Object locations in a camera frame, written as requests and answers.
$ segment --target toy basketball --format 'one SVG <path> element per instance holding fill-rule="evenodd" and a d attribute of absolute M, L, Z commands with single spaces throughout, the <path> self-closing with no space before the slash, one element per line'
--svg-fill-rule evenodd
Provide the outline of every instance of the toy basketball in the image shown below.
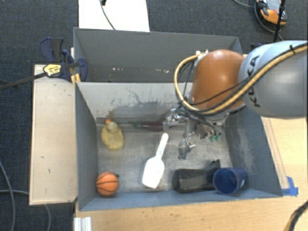
<path fill-rule="evenodd" d="M 103 196 L 111 196 L 119 186 L 117 177 L 110 172 L 100 174 L 96 180 L 96 190 Z"/>

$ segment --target blue tape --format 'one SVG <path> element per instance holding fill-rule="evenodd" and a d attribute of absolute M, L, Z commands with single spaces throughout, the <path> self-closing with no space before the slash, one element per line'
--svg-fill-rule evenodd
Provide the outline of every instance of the blue tape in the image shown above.
<path fill-rule="evenodd" d="M 283 195 L 284 196 L 294 196 L 294 197 L 297 197 L 297 195 L 298 195 L 298 187 L 294 186 L 293 179 L 291 177 L 287 176 L 287 179 L 288 179 L 290 188 L 282 189 Z"/>

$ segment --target yellow cable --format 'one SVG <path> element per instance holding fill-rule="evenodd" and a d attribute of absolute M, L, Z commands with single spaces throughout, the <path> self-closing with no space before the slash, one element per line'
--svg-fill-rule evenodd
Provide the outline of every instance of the yellow cable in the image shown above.
<path fill-rule="evenodd" d="M 220 104 L 219 106 L 217 106 L 216 108 L 210 109 L 208 111 L 204 111 L 202 112 L 202 114 L 204 115 L 212 115 L 215 114 L 221 110 L 223 110 L 224 108 L 228 107 L 229 105 L 231 105 L 234 101 L 238 100 L 239 98 L 241 98 L 241 96 L 247 91 L 249 90 L 263 75 L 265 75 L 265 73 L 267 71 L 269 71 L 272 67 L 274 67 L 275 65 L 277 65 L 278 63 L 284 61 L 285 59 L 298 54 L 300 52 L 303 52 L 307 50 L 307 45 L 306 46 L 302 46 L 298 49 L 295 49 L 294 51 L 290 51 L 282 56 L 277 57 L 276 59 L 274 59 L 273 61 L 269 62 L 266 66 L 264 66 L 253 78 L 251 78 L 251 80 L 249 80 L 236 94 L 234 94 L 232 97 L 228 98 L 225 102 L 223 102 L 222 104 Z M 189 61 L 191 61 L 192 59 L 198 57 L 198 55 L 195 56 L 191 56 L 189 58 L 184 59 L 176 68 L 175 73 L 174 73 L 174 84 L 175 84 L 175 90 L 177 95 L 179 96 L 179 98 L 181 99 L 181 101 L 183 102 L 183 104 L 194 111 L 200 111 L 198 108 L 191 106 L 188 102 L 186 102 L 179 90 L 178 87 L 178 73 L 181 70 L 181 68 Z"/>

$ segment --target blue mug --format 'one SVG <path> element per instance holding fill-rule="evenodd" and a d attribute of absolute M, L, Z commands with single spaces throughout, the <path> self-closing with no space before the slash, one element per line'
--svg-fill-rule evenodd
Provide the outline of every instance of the blue mug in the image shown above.
<path fill-rule="evenodd" d="M 232 194 L 247 184 L 248 174 L 243 168 L 221 168 L 213 177 L 215 189 L 222 194 Z"/>

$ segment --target yellow squeeze bottle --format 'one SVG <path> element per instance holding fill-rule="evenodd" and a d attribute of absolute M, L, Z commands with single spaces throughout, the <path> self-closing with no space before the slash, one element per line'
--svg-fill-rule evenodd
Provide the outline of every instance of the yellow squeeze bottle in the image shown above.
<path fill-rule="evenodd" d="M 101 139 L 105 146 L 111 151 L 119 151 L 124 146 L 124 136 L 122 129 L 117 123 L 106 120 L 106 126 L 103 127 L 101 132 Z"/>

